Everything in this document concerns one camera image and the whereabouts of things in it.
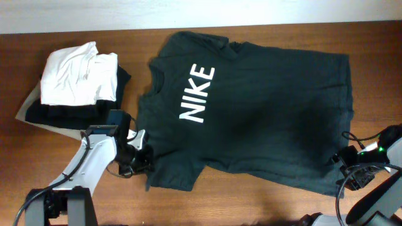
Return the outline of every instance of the white lettering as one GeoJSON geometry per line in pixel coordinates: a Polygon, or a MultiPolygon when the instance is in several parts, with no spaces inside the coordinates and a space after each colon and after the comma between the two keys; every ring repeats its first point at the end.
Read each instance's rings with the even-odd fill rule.
{"type": "Polygon", "coordinates": [[[179,119],[188,119],[194,122],[199,122],[199,123],[203,123],[204,119],[201,119],[199,117],[194,117],[191,116],[192,114],[196,114],[198,112],[202,112],[205,110],[205,106],[202,105],[198,105],[198,104],[189,104],[189,103],[183,103],[181,104],[181,107],[185,107],[185,108],[189,108],[189,109],[194,109],[192,111],[189,112],[184,112],[182,114],[180,114],[178,116],[179,119]]]}
{"type": "Polygon", "coordinates": [[[191,85],[192,89],[185,88],[184,92],[189,93],[189,94],[200,95],[200,96],[203,96],[203,97],[208,96],[208,93],[201,92],[201,90],[209,87],[209,85],[211,84],[210,82],[207,82],[207,83],[205,83],[203,85],[200,85],[199,87],[195,85],[195,83],[194,83],[192,78],[189,78],[188,82],[190,82],[190,85],[191,85]]]}
{"type": "Polygon", "coordinates": [[[199,72],[196,72],[195,71],[196,66],[197,65],[194,63],[193,66],[191,67],[190,75],[194,75],[194,76],[197,76],[200,78],[212,80],[212,78],[214,77],[215,68],[211,68],[211,72],[209,73],[209,75],[206,75],[206,74],[204,74],[205,68],[202,67],[199,72]]]}
{"type": "Polygon", "coordinates": [[[198,98],[194,98],[194,97],[189,97],[189,96],[186,96],[186,95],[183,96],[183,100],[188,100],[188,101],[191,101],[191,102],[203,103],[203,104],[207,103],[206,100],[198,99],[198,98]]]}

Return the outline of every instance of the white wall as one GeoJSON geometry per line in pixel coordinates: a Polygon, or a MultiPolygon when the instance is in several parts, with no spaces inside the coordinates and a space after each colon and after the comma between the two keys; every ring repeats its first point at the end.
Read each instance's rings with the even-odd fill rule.
{"type": "Polygon", "coordinates": [[[402,0],[3,0],[0,33],[402,19],[402,0]]]}

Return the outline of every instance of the wooden table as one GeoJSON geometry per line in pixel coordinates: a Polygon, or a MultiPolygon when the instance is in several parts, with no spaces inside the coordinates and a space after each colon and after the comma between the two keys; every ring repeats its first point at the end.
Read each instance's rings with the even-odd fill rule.
{"type": "MultiPolygon", "coordinates": [[[[350,55],[355,116],[352,132],[366,137],[402,122],[402,22],[296,24],[201,28],[191,31],[228,36],[262,46],[350,55]]],[[[78,150],[79,142],[14,119],[36,85],[54,50],[96,41],[101,53],[117,53],[133,77],[122,108],[136,116],[138,97],[149,90],[148,62],[178,30],[90,31],[0,36],[0,224],[11,225],[31,188],[55,179],[78,150]]],[[[346,192],[341,212],[368,193],[346,192]]],[[[193,191],[152,188],[145,176],[129,180],[105,173],[93,196],[99,223],[130,225],[242,225],[299,219],[304,214],[335,214],[335,198],[290,188],[249,175],[206,167],[193,191]]],[[[57,223],[66,223],[65,218],[57,223]]]]}

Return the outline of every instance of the folded white cloth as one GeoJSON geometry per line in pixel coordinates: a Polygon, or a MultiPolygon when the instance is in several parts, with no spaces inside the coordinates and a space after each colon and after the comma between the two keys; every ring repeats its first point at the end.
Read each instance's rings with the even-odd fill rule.
{"type": "Polygon", "coordinates": [[[96,42],[54,51],[41,79],[41,103],[93,105],[116,101],[117,55],[97,55],[96,42]]]}

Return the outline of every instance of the dark green shirt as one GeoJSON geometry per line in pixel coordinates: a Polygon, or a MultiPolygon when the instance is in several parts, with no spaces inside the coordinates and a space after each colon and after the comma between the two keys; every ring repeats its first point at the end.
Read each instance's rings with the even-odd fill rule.
{"type": "Polygon", "coordinates": [[[353,116],[347,55],[179,32],[149,67],[138,115],[155,150],[148,186],[190,191],[207,165],[336,194],[330,159],[353,116]]]}

